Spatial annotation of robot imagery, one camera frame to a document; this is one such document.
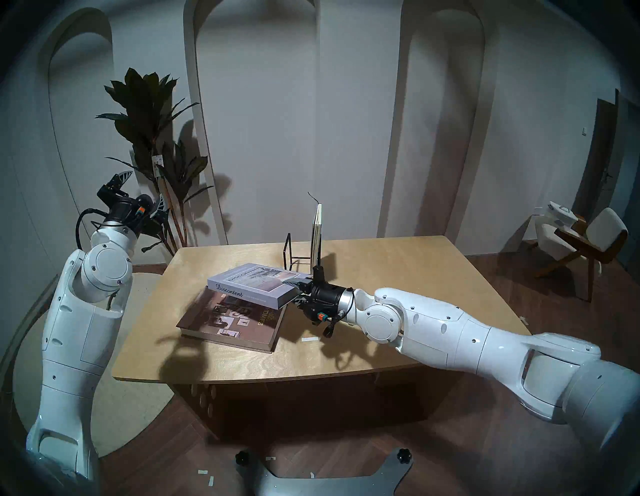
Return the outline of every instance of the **white chair cushion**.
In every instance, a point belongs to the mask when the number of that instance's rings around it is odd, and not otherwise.
[[[618,214],[607,207],[591,221],[586,234],[591,244],[595,244],[599,249],[605,251],[620,233],[626,230],[627,227],[620,220]]]

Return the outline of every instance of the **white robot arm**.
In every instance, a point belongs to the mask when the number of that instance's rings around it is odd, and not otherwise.
[[[147,195],[129,198],[120,190],[130,175],[115,175],[101,187],[98,196],[109,213],[91,237],[91,250],[74,251],[63,268],[42,335],[40,409],[26,443],[37,457],[45,456],[63,471],[96,482],[93,395],[120,329],[138,236],[161,235],[167,215],[162,197],[153,204]],[[106,298],[110,298],[107,310],[94,305]]]
[[[393,288],[373,296],[324,282],[297,284],[295,303],[314,323],[357,325],[378,343],[414,360],[495,379],[533,415],[569,423],[599,450],[640,398],[640,375],[600,360],[590,342],[554,333],[523,336],[488,326],[444,301]]]

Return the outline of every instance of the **wooden chair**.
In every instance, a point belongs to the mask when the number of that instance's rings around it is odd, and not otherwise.
[[[600,276],[601,264],[608,264],[618,254],[627,240],[628,231],[620,217],[610,208],[604,209],[589,225],[579,217],[572,229],[553,226],[543,220],[536,222],[539,246],[555,258],[548,267],[538,271],[535,277],[543,277],[551,271],[568,266],[574,278],[588,272],[588,296],[593,296],[593,281]]]

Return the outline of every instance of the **metal base plate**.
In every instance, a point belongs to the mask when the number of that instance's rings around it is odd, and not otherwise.
[[[255,496],[392,496],[413,465],[408,450],[402,451],[404,453],[394,450],[375,474],[365,477],[281,479],[267,470],[252,452],[236,456],[239,460],[236,469]]]

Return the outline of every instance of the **hardcover book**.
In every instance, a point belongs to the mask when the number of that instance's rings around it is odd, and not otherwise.
[[[271,353],[284,310],[266,308],[205,287],[176,327],[187,336]]]
[[[301,274],[258,264],[244,264],[207,280],[209,289],[225,292],[251,303],[275,310],[293,300],[300,290],[285,281],[308,279]]]

